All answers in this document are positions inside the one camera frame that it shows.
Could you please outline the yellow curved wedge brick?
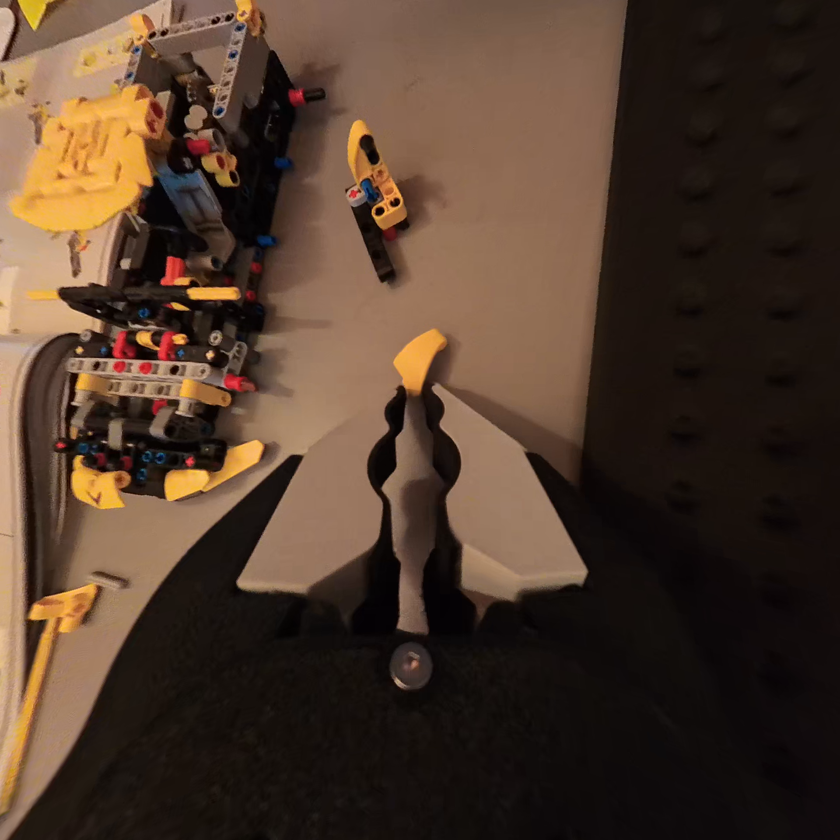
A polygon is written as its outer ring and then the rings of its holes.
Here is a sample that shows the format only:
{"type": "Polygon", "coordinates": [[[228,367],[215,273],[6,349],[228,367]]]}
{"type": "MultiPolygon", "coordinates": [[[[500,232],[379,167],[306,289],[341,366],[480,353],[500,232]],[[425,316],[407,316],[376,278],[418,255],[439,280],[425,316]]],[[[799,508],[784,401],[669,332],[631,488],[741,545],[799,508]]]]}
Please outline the yellow curved wedge brick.
{"type": "Polygon", "coordinates": [[[393,366],[408,396],[420,396],[427,375],[448,341],[438,329],[429,329],[410,340],[395,356],[393,366]]]}

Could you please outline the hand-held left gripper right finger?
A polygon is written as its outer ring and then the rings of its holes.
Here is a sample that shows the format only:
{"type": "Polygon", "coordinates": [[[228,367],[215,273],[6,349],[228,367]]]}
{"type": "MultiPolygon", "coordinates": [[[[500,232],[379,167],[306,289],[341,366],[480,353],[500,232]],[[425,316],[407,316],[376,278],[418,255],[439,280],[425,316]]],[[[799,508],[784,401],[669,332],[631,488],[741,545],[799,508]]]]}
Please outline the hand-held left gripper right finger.
{"type": "Polygon", "coordinates": [[[468,634],[487,605],[582,587],[589,571],[517,440],[441,385],[424,387],[441,481],[424,566],[432,634],[468,634]]]}

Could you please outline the grey desk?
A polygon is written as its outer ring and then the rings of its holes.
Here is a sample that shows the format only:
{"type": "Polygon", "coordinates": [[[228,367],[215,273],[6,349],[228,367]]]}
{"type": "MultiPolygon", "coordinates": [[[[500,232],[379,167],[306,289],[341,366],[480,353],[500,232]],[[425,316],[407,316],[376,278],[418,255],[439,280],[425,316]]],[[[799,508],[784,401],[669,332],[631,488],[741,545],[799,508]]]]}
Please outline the grey desk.
{"type": "Polygon", "coordinates": [[[14,809],[13,835],[72,750],[119,649],[177,561],[332,427],[383,405],[392,360],[431,328],[438,381],[578,480],[624,2],[259,2],[304,107],[280,185],[279,239],[261,289],[269,319],[259,393],[228,419],[267,444],[255,469],[202,497],[73,502],[56,589],[120,542],[91,622],[59,642],[14,809]],[[370,128],[409,228],[378,281],[345,191],[354,120],[370,128]]]}

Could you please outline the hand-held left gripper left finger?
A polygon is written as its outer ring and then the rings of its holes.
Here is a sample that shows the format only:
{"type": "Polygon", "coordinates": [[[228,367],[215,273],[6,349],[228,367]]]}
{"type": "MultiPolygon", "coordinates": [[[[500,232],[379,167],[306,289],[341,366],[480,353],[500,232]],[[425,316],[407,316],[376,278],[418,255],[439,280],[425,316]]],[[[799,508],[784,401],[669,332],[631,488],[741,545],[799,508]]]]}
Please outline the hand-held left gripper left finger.
{"type": "Polygon", "coordinates": [[[356,634],[391,634],[401,565],[384,484],[396,469],[406,389],[328,431],[299,460],[238,588],[327,605],[356,634]]]}

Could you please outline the grey building instruction booklet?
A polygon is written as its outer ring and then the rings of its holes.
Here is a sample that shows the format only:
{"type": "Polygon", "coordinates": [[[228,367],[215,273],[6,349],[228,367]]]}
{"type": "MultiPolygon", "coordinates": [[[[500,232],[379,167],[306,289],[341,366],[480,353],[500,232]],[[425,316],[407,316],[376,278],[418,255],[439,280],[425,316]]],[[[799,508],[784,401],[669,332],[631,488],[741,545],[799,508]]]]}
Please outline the grey building instruction booklet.
{"type": "Polygon", "coordinates": [[[126,22],[2,63],[2,362],[1,362],[1,617],[2,741],[13,728],[25,681],[24,608],[28,595],[24,405],[28,374],[43,346],[87,327],[60,303],[44,307],[27,294],[37,289],[103,282],[117,221],[88,230],[80,278],[70,275],[69,233],[53,235],[11,214],[35,153],[37,106],[57,114],[72,98],[109,94],[128,62],[126,22]]]}

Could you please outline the yellow black brick car model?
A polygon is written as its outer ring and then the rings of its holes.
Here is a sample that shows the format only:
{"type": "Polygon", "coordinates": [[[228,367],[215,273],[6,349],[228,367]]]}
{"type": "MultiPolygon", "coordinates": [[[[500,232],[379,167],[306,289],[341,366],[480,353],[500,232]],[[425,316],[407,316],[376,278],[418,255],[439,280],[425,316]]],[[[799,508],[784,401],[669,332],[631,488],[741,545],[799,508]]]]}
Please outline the yellow black brick car model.
{"type": "Polygon", "coordinates": [[[99,510],[123,496],[180,501],[255,467],[265,446],[218,436],[258,390],[259,299],[298,111],[256,2],[155,24],[135,15],[114,92],[43,119],[12,216],[64,235],[70,276],[31,300],[91,326],[67,335],[67,391],[52,447],[99,510]]]}

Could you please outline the black dimpled pad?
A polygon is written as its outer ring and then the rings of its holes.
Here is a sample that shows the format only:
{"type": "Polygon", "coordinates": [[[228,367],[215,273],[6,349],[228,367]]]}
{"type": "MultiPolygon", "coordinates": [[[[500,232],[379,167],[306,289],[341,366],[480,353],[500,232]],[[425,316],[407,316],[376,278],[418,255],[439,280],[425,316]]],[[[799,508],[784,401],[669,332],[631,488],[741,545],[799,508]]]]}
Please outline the black dimpled pad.
{"type": "Polygon", "coordinates": [[[628,2],[584,493],[784,838],[838,838],[839,2],[628,2]]]}

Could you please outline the yellow brick separator tool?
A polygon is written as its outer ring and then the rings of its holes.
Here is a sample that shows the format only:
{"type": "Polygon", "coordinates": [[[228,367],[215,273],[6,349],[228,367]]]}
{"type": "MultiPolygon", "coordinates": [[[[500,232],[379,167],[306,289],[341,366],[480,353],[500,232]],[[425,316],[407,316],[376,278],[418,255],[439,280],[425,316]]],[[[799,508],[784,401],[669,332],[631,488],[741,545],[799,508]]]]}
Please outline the yellow brick separator tool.
{"type": "Polygon", "coordinates": [[[42,598],[29,610],[28,620],[33,623],[43,623],[44,626],[38,639],[23,703],[14,726],[12,748],[2,784],[2,816],[9,813],[14,804],[58,638],[62,634],[75,632],[85,622],[98,598],[99,591],[100,587],[97,584],[86,584],[75,590],[42,598]]]}

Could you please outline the small yellow black brick assembly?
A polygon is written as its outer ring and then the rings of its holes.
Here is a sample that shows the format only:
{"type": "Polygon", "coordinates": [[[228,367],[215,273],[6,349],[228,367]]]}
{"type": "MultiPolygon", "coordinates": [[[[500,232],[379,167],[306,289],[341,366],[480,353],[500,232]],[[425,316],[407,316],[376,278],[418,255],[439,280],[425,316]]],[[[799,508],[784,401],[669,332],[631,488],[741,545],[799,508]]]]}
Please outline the small yellow black brick assembly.
{"type": "Polygon", "coordinates": [[[346,156],[353,183],[345,196],[374,273],[386,284],[396,278],[387,244],[410,226],[405,201],[362,119],[350,126],[346,156]]]}

